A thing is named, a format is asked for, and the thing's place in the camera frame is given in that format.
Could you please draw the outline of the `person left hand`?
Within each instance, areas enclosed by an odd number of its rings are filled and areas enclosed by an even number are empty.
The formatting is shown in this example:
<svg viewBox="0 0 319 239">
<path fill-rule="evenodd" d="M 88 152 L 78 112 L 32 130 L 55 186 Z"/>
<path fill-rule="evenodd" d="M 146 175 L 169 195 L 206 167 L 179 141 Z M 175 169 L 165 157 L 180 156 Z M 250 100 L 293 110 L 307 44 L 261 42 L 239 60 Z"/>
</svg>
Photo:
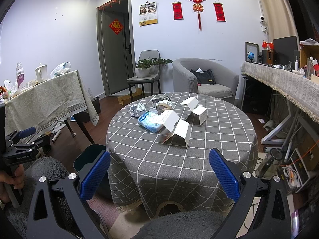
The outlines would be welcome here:
<svg viewBox="0 0 319 239">
<path fill-rule="evenodd" d="M 0 171 L 0 182 L 1 182 L 1 203 L 10 202 L 8 193 L 4 187 L 4 184 L 14 185 L 15 189 L 22 189 L 24 187 L 24 167 L 20 164 L 15 172 L 14 177 L 8 175 L 5 171 Z"/>
</svg>

